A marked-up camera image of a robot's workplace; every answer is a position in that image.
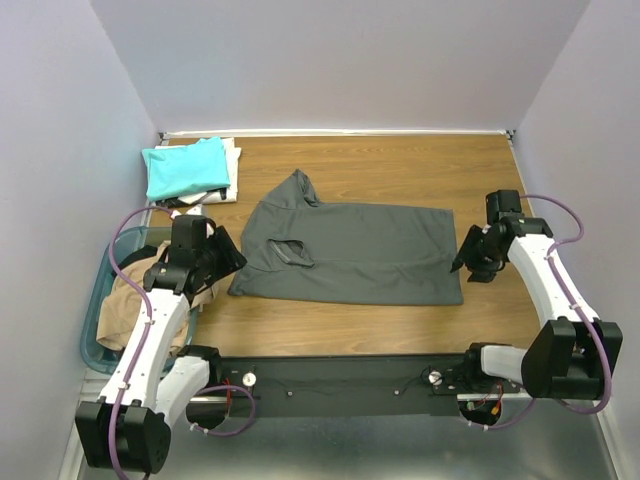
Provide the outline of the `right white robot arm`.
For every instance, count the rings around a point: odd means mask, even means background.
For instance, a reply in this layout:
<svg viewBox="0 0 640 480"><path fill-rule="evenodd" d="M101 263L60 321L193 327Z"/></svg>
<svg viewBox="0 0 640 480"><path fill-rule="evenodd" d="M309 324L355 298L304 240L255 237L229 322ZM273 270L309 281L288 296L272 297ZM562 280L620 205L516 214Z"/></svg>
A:
<svg viewBox="0 0 640 480"><path fill-rule="evenodd" d="M497 190L485 198L486 224L472 226L451 269L467 269L475 283L489 283L507 265L520 275L533 301L540 331L526 349L474 343L465 353L460 379L480 392L503 379L533 399L553 399L580 412L608 404L623 334L603 321L579 293L548 223L525 215L522 194Z"/></svg>

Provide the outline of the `dark grey t-shirt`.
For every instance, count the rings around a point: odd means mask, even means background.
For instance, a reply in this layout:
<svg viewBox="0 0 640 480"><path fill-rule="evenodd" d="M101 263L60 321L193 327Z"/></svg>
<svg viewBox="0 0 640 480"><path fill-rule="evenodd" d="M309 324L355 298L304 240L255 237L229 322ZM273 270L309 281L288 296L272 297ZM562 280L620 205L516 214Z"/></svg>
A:
<svg viewBox="0 0 640 480"><path fill-rule="evenodd" d="M460 305L452 211L327 203L294 171L256 205L232 296L345 304Z"/></svg>

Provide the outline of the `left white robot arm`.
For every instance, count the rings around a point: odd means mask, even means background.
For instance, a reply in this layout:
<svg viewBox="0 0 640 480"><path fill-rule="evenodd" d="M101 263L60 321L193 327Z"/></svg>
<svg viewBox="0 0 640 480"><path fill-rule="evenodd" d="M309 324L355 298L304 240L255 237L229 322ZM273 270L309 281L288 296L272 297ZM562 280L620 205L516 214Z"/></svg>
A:
<svg viewBox="0 0 640 480"><path fill-rule="evenodd" d="M86 461L125 479L145 478L164 466L172 429L197 395L252 393L225 380L219 351L183 347L172 368L165 367L173 339L192 310L195 297L246 263L226 229L202 214L181 214L172 221L167 249L143 276L133 281L111 264L116 276L141 297L131 336L107 384L94 401L79 403L75 425Z"/></svg>

